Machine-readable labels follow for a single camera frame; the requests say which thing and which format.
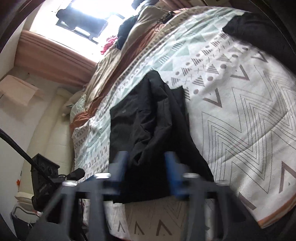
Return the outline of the folded black garment stack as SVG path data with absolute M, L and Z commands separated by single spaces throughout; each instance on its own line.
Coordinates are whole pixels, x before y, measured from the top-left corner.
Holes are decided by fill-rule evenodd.
M 295 48 L 269 18 L 246 12 L 234 16 L 223 32 L 265 51 L 295 72 Z

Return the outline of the hanging dark jacket left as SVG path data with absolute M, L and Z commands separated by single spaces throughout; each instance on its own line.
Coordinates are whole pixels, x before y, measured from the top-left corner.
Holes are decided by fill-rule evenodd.
M 73 31 L 78 27 L 88 32 L 91 38 L 97 38 L 108 24 L 105 19 L 86 15 L 73 8 L 59 9 L 56 17 L 64 22 L 70 30 Z

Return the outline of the patterned white geometric blanket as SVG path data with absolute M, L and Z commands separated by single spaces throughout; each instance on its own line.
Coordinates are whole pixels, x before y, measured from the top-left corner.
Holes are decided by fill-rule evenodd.
M 75 166 L 109 163 L 110 110 L 156 70 L 182 87 L 190 133 L 217 182 L 231 186 L 259 225 L 284 227 L 295 210 L 295 75 L 223 27 L 242 10 L 195 7 L 170 20 L 75 128 Z

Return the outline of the left pink curtain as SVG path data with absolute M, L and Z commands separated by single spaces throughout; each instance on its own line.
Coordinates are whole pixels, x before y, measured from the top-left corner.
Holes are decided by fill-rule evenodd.
M 96 62 L 41 35 L 23 30 L 16 48 L 15 66 L 39 77 L 74 87 L 86 85 Z

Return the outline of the plush toy on bed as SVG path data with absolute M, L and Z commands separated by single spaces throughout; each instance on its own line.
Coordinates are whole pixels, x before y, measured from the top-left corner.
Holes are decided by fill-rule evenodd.
M 66 101 L 66 103 L 62 106 L 62 108 L 61 108 L 61 114 L 62 114 L 62 116 L 67 116 L 69 113 L 70 113 L 70 111 L 71 111 L 71 109 L 72 109 L 72 107 L 75 105 L 75 103 L 79 100 L 79 96 L 72 96 L 72 97 L 70 97 L 67 101 Z

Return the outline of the beige air conditioner cover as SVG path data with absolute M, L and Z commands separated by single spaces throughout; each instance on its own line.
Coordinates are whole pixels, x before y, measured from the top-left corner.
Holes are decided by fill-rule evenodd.
M 7 75 L 0 82 L 1 94 L 17 105 L 28 106 L 30 100 L 36 95 L 40 95 L 40 90 L 32 84 Z

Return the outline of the black button-up shirt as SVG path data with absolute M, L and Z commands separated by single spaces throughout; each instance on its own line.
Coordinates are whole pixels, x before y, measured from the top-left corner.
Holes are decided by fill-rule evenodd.
M 148 72 L 110 110 L 110 118 L 109 161 L 120 151 L 129 154 L 117 203 L 170 195 L 166 152 L 174 152 L 182 164 L 207 181 L 214 180 L 190 134 L 184 89 L 170 89 L 157 71 Z

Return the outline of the light green pillow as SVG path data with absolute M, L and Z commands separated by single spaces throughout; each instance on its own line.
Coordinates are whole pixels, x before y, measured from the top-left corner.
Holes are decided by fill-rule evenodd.
M 70 111 L 70 122 L 74 121 L 74 117 L 85 111 L 85 102 L 86 102 L 86 94 L 75 93 L 69 101 L 72 104 L 72 108 Z

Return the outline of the cream padded headboard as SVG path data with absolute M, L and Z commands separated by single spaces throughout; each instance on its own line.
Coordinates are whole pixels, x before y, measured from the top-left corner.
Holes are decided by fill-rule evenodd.
M 62 116 L 63 105 L 72 94 L 58 88 L 55 96 L 44 111 L 29 144 L 27 153 L 33 157 L 41 154 L 59 165 L 60 174 L 69 174 L 74 162 L 73 142 L 69 116 Z

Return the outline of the small black device on bed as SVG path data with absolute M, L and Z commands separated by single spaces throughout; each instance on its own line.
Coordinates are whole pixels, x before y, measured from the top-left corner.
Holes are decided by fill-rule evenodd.
M 161 17 L 158 22 L 165 24 L 167 23 L 169 20 L 171 20 L 173 17 L 175 16 L 175 13 L 173 11 L 166 13 L 163 17 Z

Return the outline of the beige brown duvet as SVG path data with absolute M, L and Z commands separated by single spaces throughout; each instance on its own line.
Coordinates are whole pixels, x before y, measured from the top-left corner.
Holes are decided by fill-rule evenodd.
M 83 126 L 96 113 L 103 98 L 107 95 L 117 78 L 128 68 L 133 60 L 153 40 L 165 24 L 158 20 L 169 11 L 148 6 L 142 10 L 136 23 L 130 30 L 121 50 L 111 47 L 105 57 L 97 64 L 96 70 L 88 83 L 85 111 L 77 114 L 70 122 L 70 132 Z

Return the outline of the dark crumpled clothes pile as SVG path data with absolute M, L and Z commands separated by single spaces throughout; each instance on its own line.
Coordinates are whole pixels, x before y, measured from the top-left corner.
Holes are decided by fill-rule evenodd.
M 138 18 L 138 15 L 132 16 L 125 20 L 119 27 L 118 35 L 117 35 L 117 42 L 116 47 L 117 49 L 121 50 L 123 48 L 123 45 L 128 37 L 128 34 L 130 33 L 130 30 L 136 23 Z

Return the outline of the red garment by window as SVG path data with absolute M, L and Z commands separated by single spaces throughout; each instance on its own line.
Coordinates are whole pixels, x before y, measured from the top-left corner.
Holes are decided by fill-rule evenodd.
M 106 51 L 107 51 L 110 47 L 112 47 L 112 46 L 114 45 L 114 43 L 116 43 L 116 41 L 117 41 L 117 36 L 111 36 L 111 37 L 108 37 L 108 38 L 106 39 L 105 44 L 102 46 L 102 49 L 101 49 L 100 53 L 101 53 L 102 55 L 104 55 L 104 54 L 106 53 Z

